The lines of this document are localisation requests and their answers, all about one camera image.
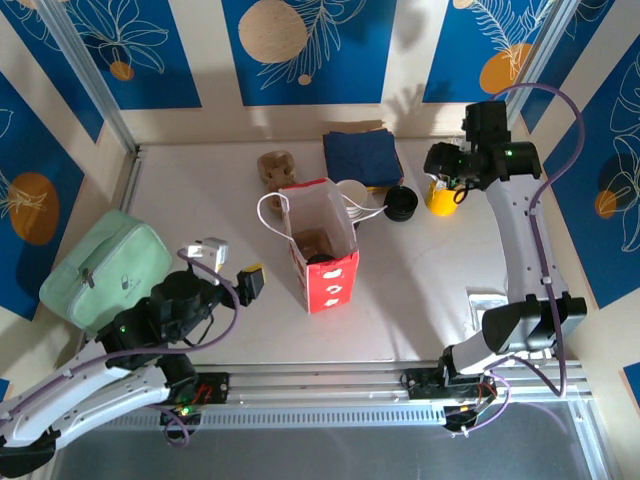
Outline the brown cardboard cup carrier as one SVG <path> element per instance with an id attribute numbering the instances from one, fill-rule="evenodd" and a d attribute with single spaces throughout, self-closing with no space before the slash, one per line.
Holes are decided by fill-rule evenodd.
<path id="1" fill-rule="evenodd" d="M 294 157 L 284 150 L 267 152 L 257 159 L 257 169 L 267 193 L 298 183 Z"/>
<path id="2" fill-rule="evenodd" d="M 293 235 L 296 246 L 305 259 L 315 255 L 333 255 L 331 242 L 323 228 L 311 228 Z"/>

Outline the red white paper bag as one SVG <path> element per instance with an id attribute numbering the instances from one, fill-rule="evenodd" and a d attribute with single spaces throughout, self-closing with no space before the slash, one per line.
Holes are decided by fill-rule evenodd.
<path id="1" fill-rule="evenodd" d="M 274 227 L 262 215 L 262 206 L 273 198 L 281 207 L 282 229 Z M 383 208 L 367 207 L 364 210 L 359 223 L 384 211 Z M 308 313 L 319 313 L 351 301 L 360 251 L 356 231 L 336 183 L 320 178 L 267 193 L 258 200 L 256 213 L 268 230 L 285 239 Z M 293 235 L 311 228 L 326 231 L 335 261 L 307 264 L 308 259 L 298 250 Z"/>

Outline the yellow stirrer holder cup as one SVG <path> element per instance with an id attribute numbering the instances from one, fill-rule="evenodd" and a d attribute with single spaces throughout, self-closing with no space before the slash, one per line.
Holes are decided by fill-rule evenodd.
<path id="1" fill-rule="evenodd" d="M 429 186 L 425 204 L 427 209 L 437 216 L 450 216 L 458 208 L 455 202 L 456 191 L 449 189 L 444 181 L 434 180 Z"/>

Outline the mint green zipper pouch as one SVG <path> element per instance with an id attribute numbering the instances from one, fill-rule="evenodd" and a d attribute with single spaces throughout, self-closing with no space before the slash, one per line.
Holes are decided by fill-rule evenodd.
<path id="1" fill-rule="evenodd" d="M 119 210 L 104 214 L 49 274 L 42 304 L 94 336 L 164 280 L 172 256 L 148 224 Z"/>

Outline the stack of black lids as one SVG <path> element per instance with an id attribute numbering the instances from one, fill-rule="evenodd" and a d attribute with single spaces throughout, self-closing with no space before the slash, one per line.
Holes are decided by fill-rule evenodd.
<path id="1" fill-rule="evenodd" d="M 395 222 L 408 221 L 418 205 L 416 193 L 409 187 L 398 185 L 390 188 L 384 199 L 384 214 Z"/>

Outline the small controller board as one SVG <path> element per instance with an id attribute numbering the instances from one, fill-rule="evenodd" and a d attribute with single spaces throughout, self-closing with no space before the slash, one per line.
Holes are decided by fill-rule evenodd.
<path id="1" fill-rule="evenodd" d="M 159 412 L 159 424 L 168 444 L 175 448 L 188 446 L 201 424 L 201 412 L 192 405 L 160 407 Z"/>
<path id="2" fill-rule="evenodd" d="M 479 430 L 495 420 L 493 416 L 487 414 L 488 409 L 487 403 L 459 407 L 446 406 L 444 428 L 453 438 L 460 435 L 468 437 L 470 432 Z"/>

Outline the stack of paper cups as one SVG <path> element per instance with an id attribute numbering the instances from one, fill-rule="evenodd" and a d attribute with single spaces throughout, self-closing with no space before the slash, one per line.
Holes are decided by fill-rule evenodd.
<path id="1" fill-rule="evenodd" d="M 352 179 L 341 180 L 337 183 L 346 212 L 352 221 L 354 229 L 359 227 L 359 219 L 364 216 L 368 191 L 360 182 Z"/>

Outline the navy napkin stack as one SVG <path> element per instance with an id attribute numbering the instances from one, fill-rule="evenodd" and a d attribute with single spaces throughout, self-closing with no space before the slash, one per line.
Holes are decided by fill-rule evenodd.
<path id="1" fill-rule="evenodd" d="M 404 179 L 395 137 L 387 129 L 332 131 L 323 136 L 323 148 L 328 177 L 335 183 L 356 180 L 366 187 L 392 187 Z"/>

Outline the clear plastic holder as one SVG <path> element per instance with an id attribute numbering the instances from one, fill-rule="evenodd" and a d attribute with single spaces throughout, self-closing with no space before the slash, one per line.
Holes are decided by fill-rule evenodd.
<path id="1" fill-rule="evenodd" d="M 502 292 L 468 289 L 466 293 L 471 312 L 471 326 L 475 332 L 482 329 L 482 318 L 487 311 L 508 303 L 506 294 Z"/>

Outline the grey metal sheet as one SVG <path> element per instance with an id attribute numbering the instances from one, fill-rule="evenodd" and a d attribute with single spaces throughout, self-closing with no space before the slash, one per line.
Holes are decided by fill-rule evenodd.
<path id="1" fill-rule="evenodd" d="M 159 433 L 74 442 L 51 480 L 598 480 L 568 434 L 495 425 L 452 438 L 427 427 L 206 430 L 185 448 Z"/>

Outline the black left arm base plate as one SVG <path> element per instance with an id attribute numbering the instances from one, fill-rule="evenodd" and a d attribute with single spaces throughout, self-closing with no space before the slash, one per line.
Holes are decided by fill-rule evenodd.
<path id="1" fill-rule="evenodd" d="M 230 375 L 226 372 L 204 372 L 198 375 L 188 405 L 221 405 L 227 402 Z"/>

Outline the aluminium frame post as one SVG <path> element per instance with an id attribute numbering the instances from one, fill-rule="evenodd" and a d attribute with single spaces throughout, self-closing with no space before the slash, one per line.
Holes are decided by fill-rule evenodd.
<path id="1" fill-rule="evenodd" d="M 34 0 L 37 11 L 76 77 L 115 138 L 128 154 L 138 152 L 120 108 L 64 7 L 57 0 Z"/>
<path id="2" fill-rule="evenodd" d="M 536 83 L 546 67 L 580 0 L 553 0 L 516 84 Z M 507 120 L 514 124 L 529 97 L 529 87 L 519 87 L 506 95 Z"/>

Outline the aluminium frame rail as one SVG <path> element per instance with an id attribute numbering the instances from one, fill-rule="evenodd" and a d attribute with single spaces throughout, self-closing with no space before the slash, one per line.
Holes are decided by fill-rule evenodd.
<path id="1" fill-rule="evenodd" d="M 404 370 L 437 368 L 435 361 L 197 365 L 196 373 L 230 375 L 228 405 L 374 405 L 411 401 L 400 383 Z M 448 405 L 469 400 L 415 400 Z"/>

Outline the aluminium side rail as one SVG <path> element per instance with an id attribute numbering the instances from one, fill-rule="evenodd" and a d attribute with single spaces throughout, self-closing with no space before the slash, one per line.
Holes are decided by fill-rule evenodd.
<path id="1" fill-rule="evenodd" d="M 147 153 L 148 146 L 141 145 L 137 148 L 135 157 L 131 161 L 119 204 L 119 209 L 124 213 L 129 213 L 131 211 L 136 188 L 139 183 L 139 177 L 142 172 Z"/>

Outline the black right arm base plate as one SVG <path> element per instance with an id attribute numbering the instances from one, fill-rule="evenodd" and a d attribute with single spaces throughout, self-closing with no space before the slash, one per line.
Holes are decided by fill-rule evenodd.
<path id="1" fill-rule="evenodd" d="M 411 400 L 493 401 L 498 396 L 494 380 L 485 374 L 449 377 L 437 368 L 410 368 L 403 371 L 400 383 Z"/>

